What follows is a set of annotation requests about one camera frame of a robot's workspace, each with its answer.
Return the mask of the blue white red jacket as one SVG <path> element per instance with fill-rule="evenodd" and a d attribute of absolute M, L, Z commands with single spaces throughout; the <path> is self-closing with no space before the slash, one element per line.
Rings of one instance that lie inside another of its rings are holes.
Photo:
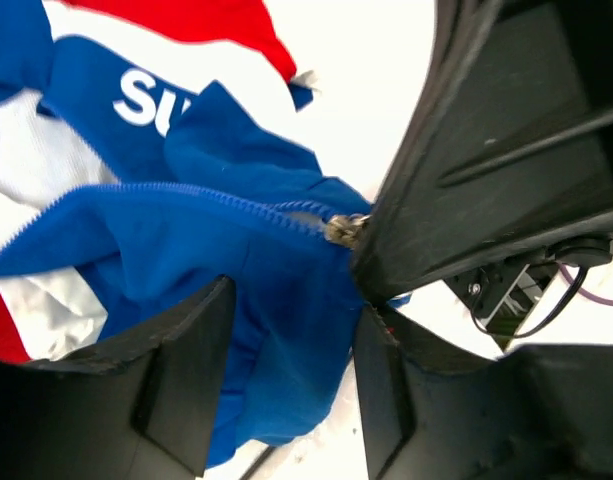
<path fill-rule="evenodd" d="M 57 360 L 236 284 L 208 453 L 329 414 L 363 302 L 262 1 L 0 1 L 0 361 Z"/>

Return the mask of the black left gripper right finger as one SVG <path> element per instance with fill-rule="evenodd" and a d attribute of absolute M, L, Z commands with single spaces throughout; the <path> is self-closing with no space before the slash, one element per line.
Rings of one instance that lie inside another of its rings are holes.
<path fill-rule="evenodd" d="M 488 360 L 366 307 L 353 351 L 373 479 L 613 479 L 613 346 Z"/>

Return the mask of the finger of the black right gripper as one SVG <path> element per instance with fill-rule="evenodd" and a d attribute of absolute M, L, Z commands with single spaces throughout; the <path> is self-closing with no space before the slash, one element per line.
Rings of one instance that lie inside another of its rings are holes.
<path fill-rule="evenodd" d="M 450 167 L 613 106 L 613 1 L 464 1 L 440 22 L 398 159 L 433 138 Z"/>
<path fill-rule="evenodd" d="M 402 155 L 378 198 L 353 265 L 368 301 L 508 259 L 613 253 L 613 106 L 457 167 L 439 146 Z"/>

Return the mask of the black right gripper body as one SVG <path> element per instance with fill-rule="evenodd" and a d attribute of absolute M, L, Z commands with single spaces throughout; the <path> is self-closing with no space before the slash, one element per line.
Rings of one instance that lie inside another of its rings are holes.
<path fill-rule="evenodd" d="M 571 274 L 573 268 L 588 271 L 612 261 L 613 235 L 579 237 L 469 270 L 446 279 L 445 284 L 467 308 L 476 328 L 507 348 L 511 342 L 528 338 L 552 324 L 576 295 L 613 307 L 613 299 L 583 287 L 584 276 Z M 526 318 L 556 277 L 567 283 L 563 298 L 544 320 L 522 333 Z"/>

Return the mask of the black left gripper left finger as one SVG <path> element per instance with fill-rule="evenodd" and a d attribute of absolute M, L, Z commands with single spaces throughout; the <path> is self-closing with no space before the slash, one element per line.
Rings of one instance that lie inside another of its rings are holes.
<path fill-rule="evenodd" d="M 0 362 L 0 479 L 192 479 L 235 309 L 225 277 L 59 361 Z"/>

